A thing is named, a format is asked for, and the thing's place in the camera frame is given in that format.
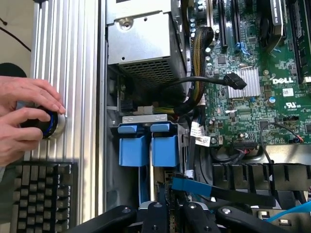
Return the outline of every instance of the black connector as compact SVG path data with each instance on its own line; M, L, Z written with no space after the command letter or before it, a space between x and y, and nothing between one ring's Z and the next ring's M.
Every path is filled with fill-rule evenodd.
M227 38L226 38L226 18L225 18L225 4L224 0L218 1L218 14L219 14L219 29L221 37L222 49L226 50L228 48Z
M224 81L227 86L231 86L235 90L243 90L247 86L246 82L244 82L239 75L233 72L226 74L224 76Z
M234 43L237 44L241 42L241 19L238 0L231 0L231 16Z

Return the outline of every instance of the sticker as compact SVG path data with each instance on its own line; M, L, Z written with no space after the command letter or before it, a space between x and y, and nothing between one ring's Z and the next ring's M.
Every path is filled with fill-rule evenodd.
M210 145L210 137L203 136L195 139L195 143L200 146L209 147Z
M292 88L284 88L283 89L283 96L284 97L294 96L294 90Z
M198 103L198 106L200 106L200 105L205 105L205 95L203 95L202 96L202 98L201 98L201 100L200 100L200 102Z
M203 137L204 134L204 127L200 126L199 123L197 122L193 122L191 124L191 132L190 132L190 136L192 137Z

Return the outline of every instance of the knob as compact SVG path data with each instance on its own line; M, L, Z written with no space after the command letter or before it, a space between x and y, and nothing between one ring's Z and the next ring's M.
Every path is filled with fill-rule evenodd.
M43 139L56 138L65 127L65 116L57 112L52 112L42 106L37 107L50 115L51 119L48 122L40 121L39 119L29 119L21 123L22 128L35 127L39 128L43 133Z

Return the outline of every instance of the black keyboard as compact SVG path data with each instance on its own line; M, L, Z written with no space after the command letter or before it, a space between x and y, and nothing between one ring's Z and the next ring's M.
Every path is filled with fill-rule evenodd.
M17 165L10 233L60 233L76 226L77 172L76 163Z

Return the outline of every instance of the hand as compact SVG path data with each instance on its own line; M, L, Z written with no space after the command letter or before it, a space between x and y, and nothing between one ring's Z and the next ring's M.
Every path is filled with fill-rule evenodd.
M0 76L2 108L9 113L16 109L17 101L34 102L60 114L66 112L61 96L47 80Z
M28 119L49 121L51 117L43 110L21 108L0 117L0 167L20 159L25 151L37 148L43 137L38 128L19 128Z

